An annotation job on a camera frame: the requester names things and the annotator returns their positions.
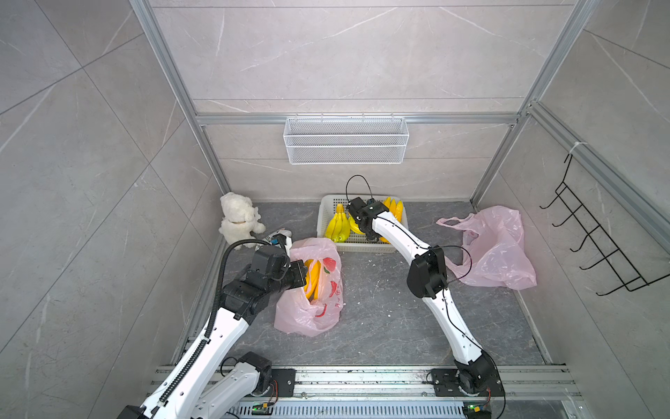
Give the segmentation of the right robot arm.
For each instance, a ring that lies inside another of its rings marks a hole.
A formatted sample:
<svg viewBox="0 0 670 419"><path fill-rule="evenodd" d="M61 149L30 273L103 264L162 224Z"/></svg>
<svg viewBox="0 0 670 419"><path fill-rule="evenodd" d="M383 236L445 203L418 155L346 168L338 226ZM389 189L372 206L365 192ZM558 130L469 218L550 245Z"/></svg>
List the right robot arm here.
<svg viewBox="0 0 670 419"><path fill-rule="evenodd" d="M411 233L382 202L356 197L347 211L369 240L383 238L409 264L407 285L438 321L455 358L457 382L462 393L479 395L498 377L497 365L471 335L448 289L448 269L443 248L430 245Z"/></svg>

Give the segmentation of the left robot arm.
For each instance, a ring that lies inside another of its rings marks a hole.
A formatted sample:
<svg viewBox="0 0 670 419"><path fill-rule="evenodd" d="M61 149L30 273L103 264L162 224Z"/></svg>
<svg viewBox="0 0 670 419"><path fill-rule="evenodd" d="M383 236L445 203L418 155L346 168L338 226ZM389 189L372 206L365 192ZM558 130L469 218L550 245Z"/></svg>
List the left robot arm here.
<svg viewBox="0 0 670 419"><path fill-rule="evenodd" d="M272 364L249 352L216 385L209 381L270 297L306 283L306 267L291 260L291 239L282 234L258 246L251 263L230 283L218 273L213 307L205 327L162 384L139 406L128 405L122 418L221 418L246 396L279 395Z"/></svg>

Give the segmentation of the pink printed plastic bag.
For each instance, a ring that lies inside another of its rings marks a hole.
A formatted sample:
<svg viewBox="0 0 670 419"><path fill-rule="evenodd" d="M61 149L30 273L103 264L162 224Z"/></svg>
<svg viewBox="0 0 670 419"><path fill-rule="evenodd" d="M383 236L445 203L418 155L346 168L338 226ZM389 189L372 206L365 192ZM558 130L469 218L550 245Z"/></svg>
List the pink printed plastic bag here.
<svg viewBox="0 0 670 419"><path fill-rule="evenodd" d="M282 293L276 305L274 328L314 337L336 326L344 308L341 259L335 242L311 237L291 248L291 259L303 261L306 285Z"/></svg>

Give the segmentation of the orange-yellow banana bunch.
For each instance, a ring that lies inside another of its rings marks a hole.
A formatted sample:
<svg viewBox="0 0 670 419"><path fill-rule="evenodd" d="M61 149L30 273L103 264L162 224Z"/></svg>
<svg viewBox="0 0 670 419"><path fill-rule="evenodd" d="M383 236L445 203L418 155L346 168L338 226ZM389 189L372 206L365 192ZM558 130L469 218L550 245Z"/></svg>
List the orange-yellow banana bunch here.
<svg viewBox="0 0 670 419"><path fill-rule="evenodd" d="M304 294L308 300L313 301L319 296L319 283L322 264L317 259L309 259L305 262L308 268L307 283L304 286Z"/></svg>

